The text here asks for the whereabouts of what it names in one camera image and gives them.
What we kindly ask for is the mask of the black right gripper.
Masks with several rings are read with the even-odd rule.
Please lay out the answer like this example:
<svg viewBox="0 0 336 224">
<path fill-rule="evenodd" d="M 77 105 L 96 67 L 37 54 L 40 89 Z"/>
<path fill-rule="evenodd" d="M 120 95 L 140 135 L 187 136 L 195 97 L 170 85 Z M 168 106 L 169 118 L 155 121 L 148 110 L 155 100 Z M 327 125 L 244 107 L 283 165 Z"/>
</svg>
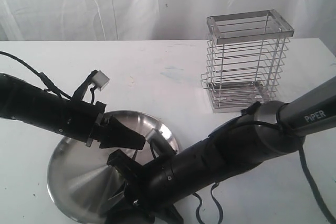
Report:
<svg viewBox="0 0 336 224">
<path fill-rule="evenodd" d="M 189 196 L 189 153 L 141 165 L 118 149 L 109 155 L 107 165 L 115 168 L 127 185 L 126 199 L 122 198 L 108 209 L 104 214 L 105 223 L 155 223 L 156 218 L 165 223 L 184 223 L 172 204 Z M 165 209 L 147 211 L 141 208 Z"/>
</svg>

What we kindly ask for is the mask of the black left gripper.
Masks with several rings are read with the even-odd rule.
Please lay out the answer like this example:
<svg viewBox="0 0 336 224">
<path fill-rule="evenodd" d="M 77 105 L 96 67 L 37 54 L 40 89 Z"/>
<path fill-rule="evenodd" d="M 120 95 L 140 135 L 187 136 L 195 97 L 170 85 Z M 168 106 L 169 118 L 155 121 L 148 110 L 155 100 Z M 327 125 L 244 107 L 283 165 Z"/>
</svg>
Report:
<svg viewBox="0 0 336 224">
<path fill-rule="evenodd" d="M 122 124 L 114 116 L 103 118 L 106 106 L 99 101 L 95 104 L 84 101 L 68 101 L 62 104 L 60 134 L 84 142 L 86 147 L 90 147 L 93 132 L 98 127 L 97 141 L 100 149 L 118 147 L 142 150 L 145 137 Z"/>
</svg>

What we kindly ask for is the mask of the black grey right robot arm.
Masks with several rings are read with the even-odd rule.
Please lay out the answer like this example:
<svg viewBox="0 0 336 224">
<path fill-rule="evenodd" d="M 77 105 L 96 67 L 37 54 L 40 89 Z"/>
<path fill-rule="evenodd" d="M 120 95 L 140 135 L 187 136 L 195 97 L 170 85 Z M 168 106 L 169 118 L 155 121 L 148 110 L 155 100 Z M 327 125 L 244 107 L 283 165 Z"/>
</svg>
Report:
<svg viewBox="0 0 336 224">
<path fill-rule="evenodd" d="M 183 223 L 175 203 L 206 187 L 254 169 L 264 161 L 298 152 L 313 196 L 329 223 L 335 217 L 314 181 L 303 150 L 307 135 L 335 127 L 335 78 L 290 103 L 254 103 L 206 139 L 175 155 L 140 165 L 123 151 L 107 164 L 125 179 L 110 200 L 106 223 Z"/>
</svg>

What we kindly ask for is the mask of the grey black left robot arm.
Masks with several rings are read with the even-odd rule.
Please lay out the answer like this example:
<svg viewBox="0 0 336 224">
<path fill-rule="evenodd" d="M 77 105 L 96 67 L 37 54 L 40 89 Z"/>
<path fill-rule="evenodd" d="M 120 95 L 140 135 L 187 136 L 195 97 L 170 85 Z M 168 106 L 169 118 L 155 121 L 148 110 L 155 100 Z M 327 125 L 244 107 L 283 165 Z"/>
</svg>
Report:
<svg viewBox="0 0 336 224">
<path fill-rule="evenodd" d="M 145 137 L 123 125 L 114 116 L 106 117 L 106 105 L 67 100 L 21 79 L 1 74 L 1 118 L 26 124 L 100 148 L 141 150 Z"/>
</svg>

